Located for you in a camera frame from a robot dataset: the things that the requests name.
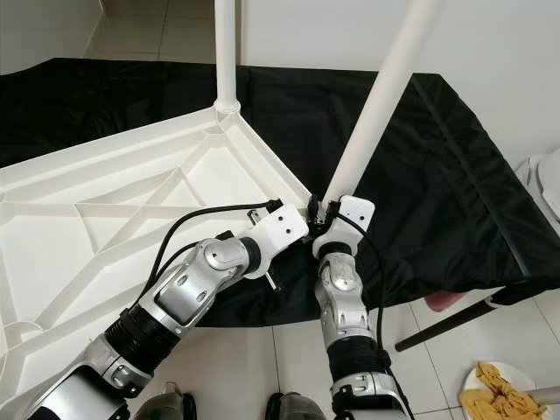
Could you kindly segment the pink cloth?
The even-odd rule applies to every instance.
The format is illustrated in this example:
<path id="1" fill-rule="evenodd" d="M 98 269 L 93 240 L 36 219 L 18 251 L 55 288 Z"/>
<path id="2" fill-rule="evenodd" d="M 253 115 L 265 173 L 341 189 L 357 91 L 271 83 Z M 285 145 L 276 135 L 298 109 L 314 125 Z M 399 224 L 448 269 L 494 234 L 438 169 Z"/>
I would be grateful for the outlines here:
<path id="1" fill-rule="evenodd" d="M 423 298 L 423 302 L 433 312 L 443 312 L 463 299 L 464 292 L 435 291 Z"/>

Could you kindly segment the grey robot left foot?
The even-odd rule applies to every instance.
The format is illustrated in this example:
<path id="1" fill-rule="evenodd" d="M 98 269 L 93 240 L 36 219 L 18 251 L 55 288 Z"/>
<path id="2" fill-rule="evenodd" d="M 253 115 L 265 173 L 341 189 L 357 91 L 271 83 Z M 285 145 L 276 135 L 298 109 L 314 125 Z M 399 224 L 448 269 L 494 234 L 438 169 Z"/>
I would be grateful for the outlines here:
<path id="1" fill-rule="evenodd" d="M 166 381 L 163 392 L 144 401 L 133 420 L 197 420 L 197 403 L 192 393 L 181 391 L 175 381 Z"/>

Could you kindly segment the yellow cloth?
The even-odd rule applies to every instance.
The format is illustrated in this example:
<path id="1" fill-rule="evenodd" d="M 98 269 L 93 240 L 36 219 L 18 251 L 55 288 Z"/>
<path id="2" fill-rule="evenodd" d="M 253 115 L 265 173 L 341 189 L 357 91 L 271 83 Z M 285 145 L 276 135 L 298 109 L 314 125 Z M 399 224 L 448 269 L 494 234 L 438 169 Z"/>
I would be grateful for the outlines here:
<path id="1" fill-rule="evenodd" d="M 513 388 L 493 364 L 479 361 L 473 377 L 481 388 L 464 389 L 459 395 L 461 408 L 472 420 L 543 420 L 547 409 Z"/>

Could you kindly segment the black tablecloth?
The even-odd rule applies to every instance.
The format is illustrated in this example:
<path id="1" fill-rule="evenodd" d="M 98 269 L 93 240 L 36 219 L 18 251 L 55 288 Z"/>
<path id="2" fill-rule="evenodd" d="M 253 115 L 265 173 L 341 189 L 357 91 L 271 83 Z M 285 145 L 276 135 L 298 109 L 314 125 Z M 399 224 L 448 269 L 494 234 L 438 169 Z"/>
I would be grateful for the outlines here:
<path id="1" fill-rule="evenodd" d="M 215 66 L 180 61 L 51 59 L 1 76 L 1 167 L 212 109 Z M 240 66 L 239 115 L 320 199 L 375 73 Z M 560 280 L 560 235 L 477 117 L 436 73 L 415 73 L 357 199 L 375 211 L 356 257 L 368 307 L 435 291 L 499 289 L 512 304 Z M 164 240 L 171 244 L 186 213 Z"/>

